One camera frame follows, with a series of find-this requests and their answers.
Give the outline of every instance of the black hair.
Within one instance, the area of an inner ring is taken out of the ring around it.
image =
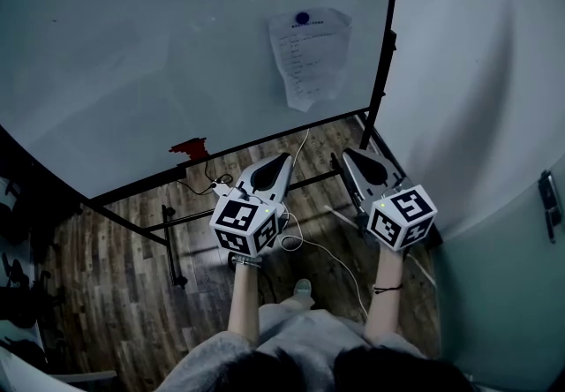
[[[472,392],[474,387],[452,364],[416,358],[387,348],[343,351],[334,363],[335,392],[429,390]]]
[[[274,356],[253,351],[226,364],[210,392],[305,392],[300,368],[284,351]]]

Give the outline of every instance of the forearm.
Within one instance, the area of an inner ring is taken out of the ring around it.
[[[375,287],[390,289],[402,283],[403,257],[385,246],[380,249],[379,269]],[[383,334],[396,332],[398,327],[398,306],[400,305],[400,291],[387,290],[378,295],[373,294],[369,316],[365,324],[365,338],[371,342]]]
[[[236,264],[228,331],[242,335],[252,345],[259,342],[259,296],[257,268]]]

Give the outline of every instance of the white wall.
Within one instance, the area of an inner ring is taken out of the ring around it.
[[[565,154],[565,0],[396,0],[393,29],[376,126],[449,239]]]

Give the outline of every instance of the white backdrop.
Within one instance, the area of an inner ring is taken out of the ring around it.
[[[348,80],[308,113],[286,106],[272,15],[353,19]],[[0,0],[0,124],[95,197],[188,160],[369,105],[388,0]]]

